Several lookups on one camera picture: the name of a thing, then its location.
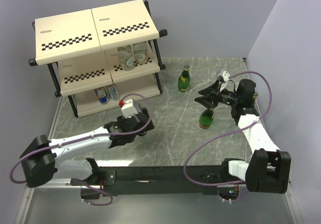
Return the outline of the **clear soda water bottle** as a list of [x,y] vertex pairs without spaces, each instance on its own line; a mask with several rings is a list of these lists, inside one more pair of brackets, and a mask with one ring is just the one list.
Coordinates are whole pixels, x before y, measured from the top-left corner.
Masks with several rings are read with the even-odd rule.
[[147,42],[133,44],[133,55],[138,64],[143,65],[147,62]]
[[134,57],[130,45],[117,48],[118,58],[123,70],[131,71],[134,68]]

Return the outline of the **silver energy drink can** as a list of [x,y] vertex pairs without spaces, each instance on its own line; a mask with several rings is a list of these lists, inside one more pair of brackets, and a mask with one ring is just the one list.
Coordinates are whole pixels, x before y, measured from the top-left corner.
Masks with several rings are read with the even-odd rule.
[[118,89],[116,87],[116,84],[108,85],[105,88],[108,91],[112,100],[119,100],[120,95],[119,95]]
[[107,104],[109,102],[109,98],[104,87],[96,88],[94,91],[101,104]]

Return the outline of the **green glass bottle back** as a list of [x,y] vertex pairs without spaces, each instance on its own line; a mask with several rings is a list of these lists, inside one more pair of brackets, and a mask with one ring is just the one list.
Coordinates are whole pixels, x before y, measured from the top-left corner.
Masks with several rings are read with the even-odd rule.
[[189,65],[185,65],[182,73],[178,78],[178,89],[179,91],[187,91],[190,86],[190,74],[189,74]]

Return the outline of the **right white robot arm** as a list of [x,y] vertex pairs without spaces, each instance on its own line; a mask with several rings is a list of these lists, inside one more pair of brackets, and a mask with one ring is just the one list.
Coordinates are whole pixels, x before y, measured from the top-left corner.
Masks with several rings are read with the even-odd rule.
[[204,107],[222,103],[231,107],[231,116],[242,130],[252,151],[249,163],[238,159],[225,159],[220,177],[225,183],[236,178],[243,180],[251,192],[284,194],[287,191],[291,156],[281,151],[271,140],[255,108],[256,83],[242,79],[235,91],[225,89],[226,83],[216,80],[200,90],[195,101]]

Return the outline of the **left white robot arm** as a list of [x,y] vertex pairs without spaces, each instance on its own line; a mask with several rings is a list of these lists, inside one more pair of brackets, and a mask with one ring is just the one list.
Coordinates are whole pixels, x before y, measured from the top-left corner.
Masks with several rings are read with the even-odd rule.
[[39,187],[59,178],[74,178],[90,185],[96,184],[103,175],[96,162],[90,158],[75,161],[75,156],[124,146],[152,129],[154,125],[150,114],[143,107],[130,117],[121,115],[116,121],[88,133],[51,140],[45,135],[38,136],[20,156],[27,186]]

